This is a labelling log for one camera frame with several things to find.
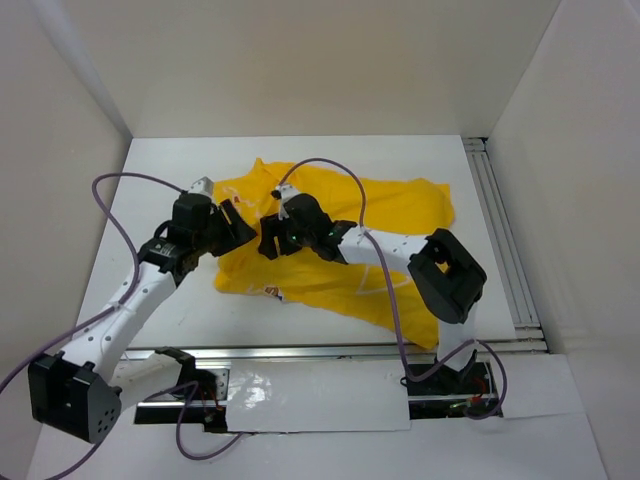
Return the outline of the yellow pikachu pillowcase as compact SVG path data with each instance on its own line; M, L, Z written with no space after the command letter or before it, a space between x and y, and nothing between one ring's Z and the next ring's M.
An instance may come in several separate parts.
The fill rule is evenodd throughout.
M215 182L216 203L228 200L255 231L276 217L280 203L273 191L280 182L311 195L331 221L347 221L347 251L325 260L310 248L274 259L260 253L264 240L222 256L215 279L218 291L261 295L287 303L354 317L392 330L430 349L438 343L438 320L425 306L407 270L413 239L447 229L455 219L450 188L427 179L408 181L352 177L307 164L256 160L243 176Z

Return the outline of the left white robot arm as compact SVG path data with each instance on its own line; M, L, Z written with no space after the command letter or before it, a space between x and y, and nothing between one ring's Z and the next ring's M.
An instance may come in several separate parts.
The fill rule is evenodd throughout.
M194 271L204 255L220 257L256 237L229 199L220 204L198 193L182 193L172 216L137 253L132 275L106 319L83 328L54 354L31 361L28 385L33 418L90 444L101 443L121 412L155 393L176 399L196 388L217 391L215 374L194 356L161 347L130 369L117 364L142 326Z

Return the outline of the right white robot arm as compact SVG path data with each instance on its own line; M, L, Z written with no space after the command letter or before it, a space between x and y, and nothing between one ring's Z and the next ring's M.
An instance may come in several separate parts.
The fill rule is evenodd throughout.
M381 268L401 355L406 353L408 330L400 323L391 275L408 276L437 320L438 344L435 364L422 374L406 365L407 380L418 383L436 376L448 392L469 383L477 358L475 308L487 275L451 231L438 228L430 235L404 235L372 230L353 221L332 220L315 197L291 185L277 187L271 195L278 211L261 220L260 254L274 260L309 249L326 262Z

